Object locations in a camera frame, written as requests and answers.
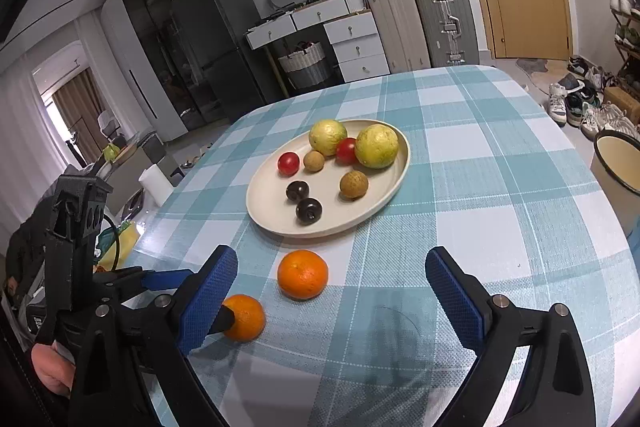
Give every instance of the suitcase handle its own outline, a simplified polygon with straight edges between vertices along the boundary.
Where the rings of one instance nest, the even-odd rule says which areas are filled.
[[[454,17],[453,15],[449,15],[449,18],[453,20],[456,25],[456,33],[452,36],[453,39],[459,39],[462,36],[462,30],[460,29],[460,19]]]

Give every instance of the orange fruit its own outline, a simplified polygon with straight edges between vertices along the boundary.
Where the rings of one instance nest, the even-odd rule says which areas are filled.
[[[320,295],[328,280],[329,269],[324,259],[310,250],[289,252],[278,266],[280,289],[294,299]]]
[[[231,295],[222,304],[236,316],[234,325],[225,331],[228,338],[237,342],[249,342],[262,333],[266,318],[262,305],[256,299],[249,295]]]

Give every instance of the white bowl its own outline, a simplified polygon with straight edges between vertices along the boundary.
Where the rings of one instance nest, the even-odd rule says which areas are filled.
[[[369,125],[381,123],[391,127],[398,135],[399,150],[396,160],[386,169],[369,169],[360,164],[343,166],[335,158],[327,158],[319,172],[308,172],[302,159],[311,150],[308,132],[296,136],[260,165],[246,192],[246,209],[251,218],[265,230],[286,237],[323,237],[350,229],[373,216],[398,191],[411,159],[409,142],[402,132],[388,123],[377,120],[346,120],[342,122],[350,137]],[[300,170],[284,177],[278,172],[278,158],[286,152],[300,157]],[[369,179],[369,190],[360,199],[345,200],[340,195],[340,179],[353,169],[364,172]],[[287,200],[286,188],[293,181],[309,185],[309,197],[322,204],[322,216],[311,225],[303,225],[296,218],[296,204]]]

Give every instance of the paper towel roll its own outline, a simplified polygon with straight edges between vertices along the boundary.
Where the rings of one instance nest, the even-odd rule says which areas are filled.
[[[145,188],[147,194],[151,194],[158,206],[162,206],[166,198],[171,196],[174,186],[166,178],[157,165],[151,165],[147,170],[140,174],[138,179],[140,184]]]

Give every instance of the brown curtain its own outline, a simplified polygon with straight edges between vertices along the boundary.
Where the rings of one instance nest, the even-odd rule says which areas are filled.
[[[78,132],[76,146],[87,163],[95,162],[109,141],[100,132],[98,115],[105,110],[91,68],[77,74],[52,97],[69,132]]]

